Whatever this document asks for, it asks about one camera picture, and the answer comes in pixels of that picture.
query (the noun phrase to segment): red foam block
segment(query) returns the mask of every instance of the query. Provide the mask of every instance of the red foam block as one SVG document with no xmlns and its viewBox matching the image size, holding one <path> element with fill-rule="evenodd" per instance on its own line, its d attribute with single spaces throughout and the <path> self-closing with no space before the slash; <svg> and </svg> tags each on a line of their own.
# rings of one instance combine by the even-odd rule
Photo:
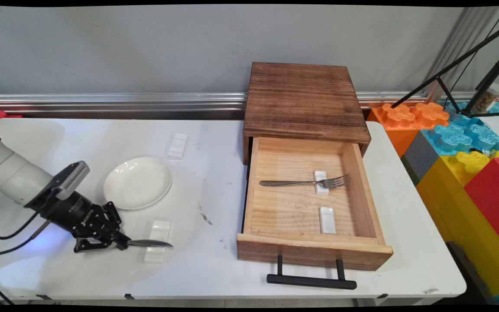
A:
<svg viewBox="0 0 499 312">
<path fill-rule="evenodd" d="M 493 158 L 465 191 L 499 236 L 499 158 Z"/>
</svg>

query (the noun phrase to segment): open drawer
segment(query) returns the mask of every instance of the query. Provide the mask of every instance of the open drawer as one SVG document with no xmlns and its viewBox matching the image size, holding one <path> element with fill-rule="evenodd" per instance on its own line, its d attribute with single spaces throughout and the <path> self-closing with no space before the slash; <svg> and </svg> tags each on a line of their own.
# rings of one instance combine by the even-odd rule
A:
<svg viewBox="0 0 499 312">
<path fill-rule="evenodd" d="M 238 259 L 376 270 L 392 256 L 385 245 L 356 143 L 254 137 Z M 350 175 L 350 183 L 315 194 L 313 184 L 265 187 L 261 180 Z M 322 234 L 320 207 L 332 207 L 336 234 Z"/>
</svg>

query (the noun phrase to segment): table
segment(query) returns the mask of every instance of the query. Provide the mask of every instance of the table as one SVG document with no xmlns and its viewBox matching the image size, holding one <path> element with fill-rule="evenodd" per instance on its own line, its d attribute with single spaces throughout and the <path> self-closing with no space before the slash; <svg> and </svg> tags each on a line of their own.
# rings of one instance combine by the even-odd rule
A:
<svg viewBox="0 0 499 312">
<path fill-rule="evenodd" d="M 172 222 L 164 265 L 143 263 L 144 249 L 73 253 L 75 239 L 49 225 L 25 247 L 0 255 L 0 289 L 11 299 L 414 298 L 418 304 L 462 294 L 466 284 L 386 132 L 367 122 L 372 141 L 364 164 L 386 244 L 394 255 L 377 271 L 346 270 L 355 290 L 267 284 L 276 264 L 237 260 L 246 170 L 242 122 L 237 120 L 0 119 L 2 142 L 56 174 L 84 160 L 91 172 L 77 191 L 103 204 L 107 174 L 139 156 L 165 159 L 173 172 L 168 194 L 151 207 L 119 211 L 133 239 L 149 235 L 155 219 Z M 175 133 L 190 136 L 184 160 L 167 160 Z M 32 215 L 0 194 L 0 235 Z M 205 215 L 212 225 L 203 218 Z M 0 250 L 29 237 L 37 218 Z M 336 277 L 335 269 L 284 265 L 284 274 Z"/>
</svg>

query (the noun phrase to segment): logo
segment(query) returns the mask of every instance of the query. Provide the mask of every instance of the logo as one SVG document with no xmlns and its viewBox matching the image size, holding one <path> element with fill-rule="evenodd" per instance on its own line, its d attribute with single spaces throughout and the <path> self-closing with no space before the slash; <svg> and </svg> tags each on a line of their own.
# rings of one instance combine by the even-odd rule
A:
<svg viewBox="0 0 499 312">
<path fill-rule="evenodd" d="M 82 222 L 80 222 L 80 224 L 85 227 L 86 226 L 86 221 L 90 218 L 91 216 L 91 213 L 93 213 L 94 210 L 93 209 L 90 209 L 90 211 L 87 213 L 86 217 L 82 220 Z"/>
</svg>

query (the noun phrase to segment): fork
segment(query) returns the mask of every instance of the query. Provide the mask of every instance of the fork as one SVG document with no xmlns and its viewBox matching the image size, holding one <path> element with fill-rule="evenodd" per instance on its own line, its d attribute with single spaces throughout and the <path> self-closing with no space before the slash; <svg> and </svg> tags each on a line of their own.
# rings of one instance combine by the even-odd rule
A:
<svg viewBox="0 0 499 312">
<path fill-rule="evenodd" d="M 325 179 L 320 181 L 260 181 L 259 185 L 263 186 L 289 186 L 289 185 L 297 185 L 297 184 L 319 184 L 325 189 L 337 189 L 340 186 L 344 186 L 350 182 L 349 174 L 345 174 L 343 176 L 339 176 L 338 178 Z"/>
</svg>

